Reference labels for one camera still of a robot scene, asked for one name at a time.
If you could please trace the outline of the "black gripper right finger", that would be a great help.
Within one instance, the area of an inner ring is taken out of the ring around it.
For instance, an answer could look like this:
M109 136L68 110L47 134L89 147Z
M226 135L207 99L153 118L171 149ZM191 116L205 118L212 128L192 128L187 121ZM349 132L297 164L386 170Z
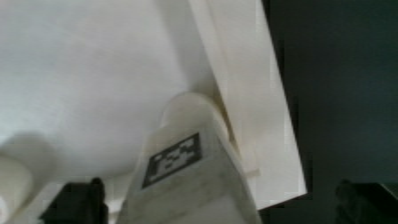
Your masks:
M336 188L334 224L398 224L398 183L354 183Z

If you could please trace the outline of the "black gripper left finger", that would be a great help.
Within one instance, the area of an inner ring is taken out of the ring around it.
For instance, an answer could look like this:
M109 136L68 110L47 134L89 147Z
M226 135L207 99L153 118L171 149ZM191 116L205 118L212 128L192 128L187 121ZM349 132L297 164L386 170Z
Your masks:
M40 221L43 224L109 224L105 184L100 178L64 185Z

